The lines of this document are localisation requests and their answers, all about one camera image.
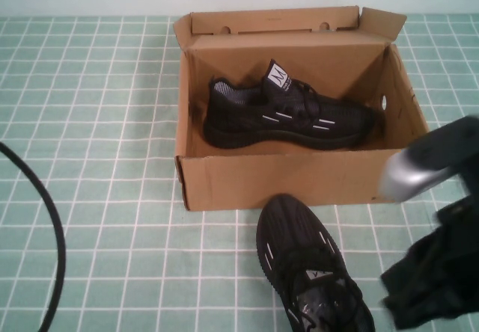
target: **shoe box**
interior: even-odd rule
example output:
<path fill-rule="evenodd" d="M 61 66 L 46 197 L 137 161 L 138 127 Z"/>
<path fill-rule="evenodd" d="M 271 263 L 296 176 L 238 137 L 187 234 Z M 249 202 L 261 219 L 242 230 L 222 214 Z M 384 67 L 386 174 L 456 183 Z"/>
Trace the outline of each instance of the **shoe box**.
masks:
<path fill-rule="evenodd" d="M 175 162 L 187 209 L 253 209 L 278 193 L 306 204 L 384 202 L 386 160 L 427 133 L 394 40 L 404 15 L 359 7 L 191 13 L 174 24 L 182 49 Z M 319 151 L 280 141 L 223 150 L 202 124 L 211 79 L 250 87 L 271 59 L 318 93 L 381 111 L 353 149 Z"/>

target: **black cable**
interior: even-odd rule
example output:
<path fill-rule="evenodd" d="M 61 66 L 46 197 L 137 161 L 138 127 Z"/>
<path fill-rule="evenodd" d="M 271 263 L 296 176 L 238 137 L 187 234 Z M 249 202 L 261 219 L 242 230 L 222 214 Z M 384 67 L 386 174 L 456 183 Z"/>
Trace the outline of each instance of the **black cable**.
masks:
<path fill-rule="evenodd" d="M 57 276 L 55 279 L 55 285 L 53 286 L 52 297 L 50 299 L 50 304 L 48 310 L 46 310 L 45 316 L 43 317 L 42 324 L 38 332 L 47 332 L 52 324 L 53 317 L 57 312 L 58 303 L 60 302 L 61 290 L 63 289 L 63 283 L 65 279 L 65 269 L 67 267 L 67 246 L 65 244 L 65 237 L 63 232 L 63 227 L 61 226 L 60 215 L 58 214 L 57 208 L 53 203 L 50 194 L 46 190 L 43 183 L 38 179 L 37 175 L 33 170 L 9 147 L 3 144 L 0 141 L 0 152 L 5 154 L 24 174 L 28 177 L 33 186 L 37 189 L 38 194 L 40 194 L 45 207 L 50 214 L 52 219 L 53 230 L 55 231 L 55 237 L 57 240 L 57 251 L 58 251 L 58 267 L 57 267 Z"/>

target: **sneaker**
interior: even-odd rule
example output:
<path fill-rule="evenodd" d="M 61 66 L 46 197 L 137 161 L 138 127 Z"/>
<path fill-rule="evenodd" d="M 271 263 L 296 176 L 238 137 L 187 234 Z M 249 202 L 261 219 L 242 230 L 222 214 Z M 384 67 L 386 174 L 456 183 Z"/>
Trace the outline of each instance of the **sneaker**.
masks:
<path fill-rule="evenodd" d="M 321 96 L 271 60 L 261 86 L 211 81 L 204 137 L 224 149 L 280 140 L 330 150 L 360 143 L 374 121 L 372 109 Z"/>
<path fill-rule="evenodd" d="M 341 252 L 301 201 L 286 194 L 272 198 L 261 212 L 256 245 L 294 332 L 375 331 Z"/>

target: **shoe tongue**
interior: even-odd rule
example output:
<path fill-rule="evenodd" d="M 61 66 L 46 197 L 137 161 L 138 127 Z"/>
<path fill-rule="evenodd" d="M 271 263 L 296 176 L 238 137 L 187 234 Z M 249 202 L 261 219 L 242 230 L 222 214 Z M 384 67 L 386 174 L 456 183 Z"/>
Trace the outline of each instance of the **shoe tongue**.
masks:
<path fill-rule="evenodd" d="M 263 78 L 263 91 L 268 96 L 284 94 L 291 90 L 291 78 L 273 59 Z"/>

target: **tiled surface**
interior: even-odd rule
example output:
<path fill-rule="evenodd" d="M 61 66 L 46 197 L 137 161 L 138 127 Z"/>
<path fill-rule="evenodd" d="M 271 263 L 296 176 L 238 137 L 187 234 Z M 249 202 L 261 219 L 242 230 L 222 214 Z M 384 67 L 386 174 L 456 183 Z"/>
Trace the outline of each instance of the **tiled surface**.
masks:
<path fill-rule="evenodd" d="M 67 234 L 52 331 L 289 330 L 257 263 L 259 211 L 184 211 L 172 159 L 180 56 L 172 21 L 0 18 L 0 137 L 46 183 Z M 479 16 L 410 16 L 397 39 L 433 129 L 479 112 L 478 30 Z M 378 276 L 462 193 L 451 180 L 401 206 L 314 208 L 378 331 L 392 331 Z M 46 210 L 0 158 L 1 331 L 36 330 L 54 270 Z M 420 331 L 477 331 L 478 319 Z"/>

